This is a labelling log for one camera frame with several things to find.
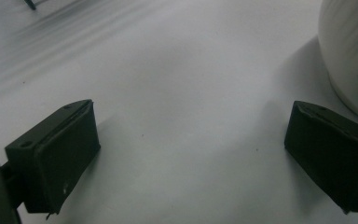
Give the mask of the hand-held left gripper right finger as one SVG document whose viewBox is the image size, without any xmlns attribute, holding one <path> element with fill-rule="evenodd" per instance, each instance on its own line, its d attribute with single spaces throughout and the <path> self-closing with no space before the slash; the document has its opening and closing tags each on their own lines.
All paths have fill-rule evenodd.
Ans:
<svg viewBox="0 0 358 224">
<path fill-rule="evenodd" d="M 284 147 L 346 214 L 358 212 L 358 123 L 295 101 Z"/>
</svg>

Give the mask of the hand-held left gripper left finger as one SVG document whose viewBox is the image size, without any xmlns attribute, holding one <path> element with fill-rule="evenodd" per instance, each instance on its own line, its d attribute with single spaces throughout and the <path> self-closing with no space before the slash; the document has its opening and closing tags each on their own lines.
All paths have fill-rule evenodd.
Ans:
<svg viewBox="0 0 358 224">
<path fill-rule="evenodd" d="M 58 214 L 100 148 L 90 99 L 59 108 L 6 146 L 27 211 Z"/>
</svg>

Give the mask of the cream bowl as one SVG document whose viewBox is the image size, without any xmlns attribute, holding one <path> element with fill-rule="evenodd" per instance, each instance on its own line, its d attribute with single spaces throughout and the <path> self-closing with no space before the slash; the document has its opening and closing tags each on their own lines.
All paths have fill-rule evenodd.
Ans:
<svg viewBox="0 0 358 224">
<path fill-rule="evenodd" d="M 358 0 L 323 0 L 318 39 L 333 88 L 358 116 Z"/>
</svg>

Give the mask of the light blue table mat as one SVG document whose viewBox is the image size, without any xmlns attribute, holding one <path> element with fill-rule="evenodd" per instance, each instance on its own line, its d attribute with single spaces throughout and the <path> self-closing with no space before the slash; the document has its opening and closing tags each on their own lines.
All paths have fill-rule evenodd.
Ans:
<svg viewBox="0 0 358 224">
<path fill-rule="evenodd" d="M 63 105 L 101 151 L 58 215 L 23 224 L 358 224 L 284 148 L 296 100 L 348 109 L 323 0 L 0 0 L 0 162 Z"/>
</svg>

